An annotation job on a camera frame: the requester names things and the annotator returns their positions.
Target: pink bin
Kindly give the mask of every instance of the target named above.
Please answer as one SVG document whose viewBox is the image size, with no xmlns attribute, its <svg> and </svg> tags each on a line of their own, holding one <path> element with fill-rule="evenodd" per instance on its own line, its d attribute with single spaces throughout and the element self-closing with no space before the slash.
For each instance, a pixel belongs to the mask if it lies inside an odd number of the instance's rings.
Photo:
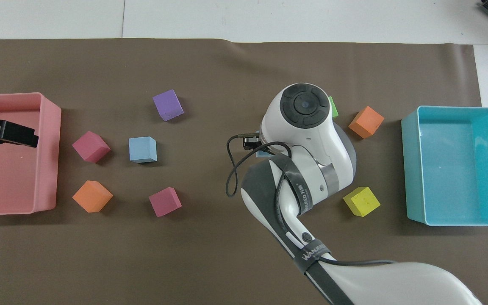
<svg viewBox="0 0 488 305">
<path fill-rule="evenodd" d="M 0 94 L 0 119 L 35 129 L 37 148 L 0 144 L 0 214 L 56 206 L 61 109 L 41 93 Z"/>
</svg>

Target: cube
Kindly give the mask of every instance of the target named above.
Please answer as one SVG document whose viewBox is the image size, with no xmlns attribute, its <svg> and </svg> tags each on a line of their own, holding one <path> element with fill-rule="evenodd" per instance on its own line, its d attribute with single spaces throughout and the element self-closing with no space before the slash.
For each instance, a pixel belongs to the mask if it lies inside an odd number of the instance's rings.
<svg viewBox="0 0 488 305">
<path fill-rule="evenodd" d="M 380 206 L 369 187 L 358 187 L 344 197 L 344 201 L 355 216 L 364 217 Z"/>
<path fill-rule="evenodd" d="M 333 101 L 333 97 L 329 97 L 329 102 L 331 103 L 331 108 L 333 109 L 333 119 L 336 119 L 338 116 L 338 110 L 336 110 L 335 102 Z"/>
<path fill-rule="evenodd" d="M 154 96 L 153 102 L 157 107 L 157 112 L 159 112 L 159 115 L 164 121 L 168 121 L 184 113 L 173 89 Z"/>
<path fill-rule="evenodd" d="M 97 181 L 86 181 L 73 199 L 88 213 L 99 212 L 112 198 L 110 191 Z"/>
<path fill-rule="evenodd" d="M 107 143 L 101 137 L 91 131 L 85 133 L 76 142 L 73 143 L 73 148 L 78 152 L 84 161 L 97 163 L 109 151 Z"/>
<path fill-rule="evenodd" d="M 157 217 L 167 215 L 177 208 L 182 207 L 180 199 L 178 199 L 176 191 L 172 187 L 151 195 L 149 199 Z"/>
<path fill-rule="evenodd" d="M 255 156 L 256 158 L 268 158 L 268 157 L 271 157 L 272 155 L 269 154 L 268 152 L 266 151 L 262 151 L 262 150 L 258 150 L 256 153 L 255 153 Z"/>
<path fill-rule="evenodd" d="M 349 128 L 366 139 L 376 132 L 382 122 L 383 116 L 367 106 L 355 116 L 355 119 L 349 124 Z"/>
<path fill-rule="evenodd" d="M 129 160 L 141 164 L 157 161 L 157 146 L 151 137 L 129 139 Z"/>
</svg>

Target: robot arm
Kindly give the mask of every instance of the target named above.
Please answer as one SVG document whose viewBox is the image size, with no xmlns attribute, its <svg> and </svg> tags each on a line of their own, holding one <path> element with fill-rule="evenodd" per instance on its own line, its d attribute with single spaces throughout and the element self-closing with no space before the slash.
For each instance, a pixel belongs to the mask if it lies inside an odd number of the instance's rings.
<svg viewBox="0 0 488 305">
<path fill-rule="evenodd" d="M 281 141 L 275 154 L 250 166 L 241 194 L 253 216 L 277 238 L 297 268 L 331 304 L 450 304 L 480 302 L 455 276 L 422 263 L 341 265 L 298 220 L 355 175 L 355 151 L 332 120 L 327 95 L 297 83 L 281 91 L 261 123 L 263 143 Z"/>
</svg>

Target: purple cube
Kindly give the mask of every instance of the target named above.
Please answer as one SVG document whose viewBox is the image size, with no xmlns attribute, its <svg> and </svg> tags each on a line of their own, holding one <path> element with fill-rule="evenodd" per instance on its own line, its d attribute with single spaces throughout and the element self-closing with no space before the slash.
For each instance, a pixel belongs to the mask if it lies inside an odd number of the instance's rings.
<svg viewBox="0 0 488 305">
<path fill-rule="evenodd" d="M 154 96 L 153 102 L 164 121 L 168 121 L 184 113 L 173 89 Z"/>
</svg>

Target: green cube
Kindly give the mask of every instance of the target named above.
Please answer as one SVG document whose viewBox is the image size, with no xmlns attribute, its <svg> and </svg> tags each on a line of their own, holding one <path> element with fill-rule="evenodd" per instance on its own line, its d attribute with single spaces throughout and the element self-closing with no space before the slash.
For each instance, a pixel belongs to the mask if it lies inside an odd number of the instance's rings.
<svg viewBox="0 0 488 305">
<path fill-rule="evenodd" d="M 333 97 L 329 97 L 329 102 L 331 102 L 331 108 L 333 108 L 333 119 L 338 116 L 338 110 L 336 110 L 335 102 L 333 102 Z"/>
</svg>

